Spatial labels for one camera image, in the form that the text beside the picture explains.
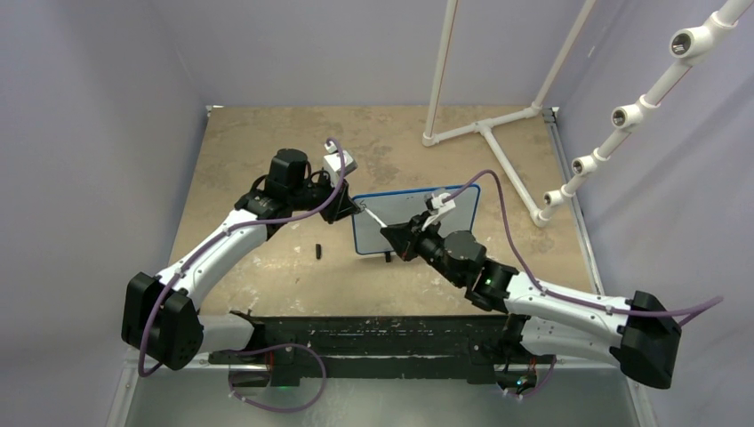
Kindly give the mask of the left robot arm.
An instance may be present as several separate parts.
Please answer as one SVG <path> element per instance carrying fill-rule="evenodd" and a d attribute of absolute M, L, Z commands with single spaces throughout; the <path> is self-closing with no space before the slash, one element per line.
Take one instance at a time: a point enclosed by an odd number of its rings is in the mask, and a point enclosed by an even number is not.
<path fill-rule="evenodd" d="M 141 377 L 159 367 L 182 369 L 200 353 L 231 351 L 245 364 L 262 358 L 265 340 L 251 320 L 238 313 L 204 316 L 200 307 L 246 255 L 287 223 L 320 215 L 332 224 L 357 213 L 346 181 L 357 162 L 334 139 L 325 149 L 319 170 L 304 152 L 280 149 L 269 171 L 197 247 L 155 275 L 140 272 L 130 279 L 121 337 L 138 350 Z"/>

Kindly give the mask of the white marker pen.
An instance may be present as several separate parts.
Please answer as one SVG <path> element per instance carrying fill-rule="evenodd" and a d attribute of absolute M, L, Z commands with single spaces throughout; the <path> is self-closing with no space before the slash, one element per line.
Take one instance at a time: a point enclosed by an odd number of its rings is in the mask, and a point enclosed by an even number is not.
<path fill-rule="evenodd" d="M 366 212 L 369 215 L 369 217 L 371 217 L 380 226 L 380 228 L 388 227 L 388 225 L 376 213 L 374 213 L 369 208 L 365 207 L 364 212 Z"/>

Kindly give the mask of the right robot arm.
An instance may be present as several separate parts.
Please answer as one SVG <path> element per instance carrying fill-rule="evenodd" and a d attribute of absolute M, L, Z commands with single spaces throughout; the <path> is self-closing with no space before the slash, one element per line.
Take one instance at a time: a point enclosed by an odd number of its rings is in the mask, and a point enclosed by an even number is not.
<path fill-rule="evenodd" d="M 511 317 L 513 329 L 499 339 L 505 359 L 519 362 L 530 354 L 591 359 L 619 367 L 645 386 L 671 386 L 682 328 L 655 295 L 601 296 L 539 282 L 489 258 L 470 231 L 443 237 L 438 230 L 422 214 L 380 227 L 399 258 L 423 259 L 463 289 L 474 306 Z"/>

